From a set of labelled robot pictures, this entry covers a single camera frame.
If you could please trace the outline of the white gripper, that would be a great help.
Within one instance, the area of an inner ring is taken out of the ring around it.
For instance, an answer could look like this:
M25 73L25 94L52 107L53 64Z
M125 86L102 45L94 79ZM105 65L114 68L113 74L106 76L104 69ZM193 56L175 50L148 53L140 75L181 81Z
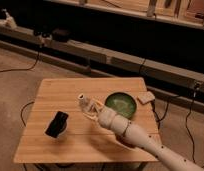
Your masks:
M101 110L104 104L98 100L90 100L91 110ZM88 119L98 122L101 127L113 131L117 135L123 135L129 126L129 120L111 108L104 107L98 114L84 113L83 114Z

